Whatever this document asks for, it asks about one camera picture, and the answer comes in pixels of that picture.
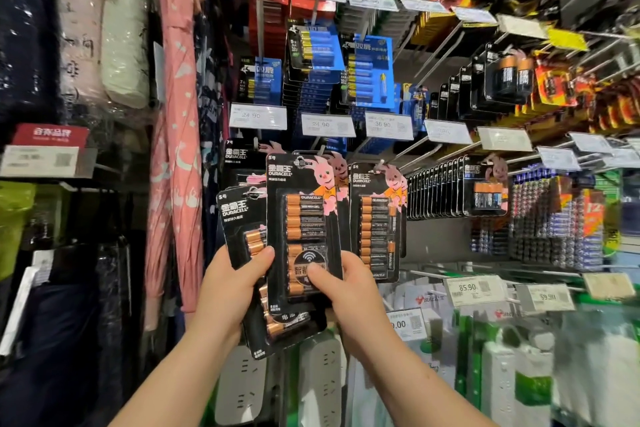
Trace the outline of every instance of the barcode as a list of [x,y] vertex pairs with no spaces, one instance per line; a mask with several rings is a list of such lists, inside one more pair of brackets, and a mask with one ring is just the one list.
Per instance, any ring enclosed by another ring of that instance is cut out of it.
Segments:
[[71,154],[60,153],[56,154],[56,162],[53,164],[54,167],[68,167],[71,165]]
[[422,323],[420,322],[420,318],[417,316],[411,316],[411,328],[414,331],[419,331],[422,329]]

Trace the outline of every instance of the red sign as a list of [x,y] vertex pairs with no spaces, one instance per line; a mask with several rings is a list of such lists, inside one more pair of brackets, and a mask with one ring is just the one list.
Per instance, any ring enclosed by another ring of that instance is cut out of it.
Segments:
[[49,123],[18,124],[12,145],[79,147],[86,145],[89,129]]

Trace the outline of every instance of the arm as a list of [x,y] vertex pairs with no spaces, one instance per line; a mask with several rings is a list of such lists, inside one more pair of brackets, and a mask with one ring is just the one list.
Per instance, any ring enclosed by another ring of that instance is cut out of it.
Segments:
[[331,299],[345,348],[367,370],[395,425],[495,427],[398,337],[369,268],[349,252],[342,252],[342,267],[344,281],[321,267],[307,273]]
[[176,347],[162,360],[109,427],[196,427],[222,365],[240,340],[240,322],[253,285],[273,261],[273,248],[234,270],[227,247],[207,269],[195,317]]

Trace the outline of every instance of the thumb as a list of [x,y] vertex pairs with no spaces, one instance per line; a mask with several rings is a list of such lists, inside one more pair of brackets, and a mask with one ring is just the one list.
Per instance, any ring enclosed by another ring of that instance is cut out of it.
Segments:
[[240,267],[238,273],[242,275],[243,280],[246,280],[252,286],[267,273],[267,270],[271,267],[271,262],[273,262],[273,257],[275,257],[273,246],[267,246],[253,257],[251,262]]
[[318,264],[309,264],[307,267],[307,276],[314,286],[320,289],[320,292],[329,297],[333,302],[337,299],[344,282],[329,271],[323,269]]

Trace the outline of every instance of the hand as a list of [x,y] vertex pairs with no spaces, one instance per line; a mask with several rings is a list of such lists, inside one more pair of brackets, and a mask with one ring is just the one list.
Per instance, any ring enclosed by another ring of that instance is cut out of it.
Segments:
[[249,308],[256,281],[267,273],[275,252],[264,248],[253,260],[234,270],[224,245],[202,280],[200,297],[189,329],[197,329],[198,336],[213,336],[235,346],[240,340],[240,323]]
[[397,334],[387,318],[371,269],[351,252],[342,252],[342,269],[344,280],[317,264],[308,266],[307,275],[333,303],[345,348],[364,363],[371,342],[384,337],[394,341]]

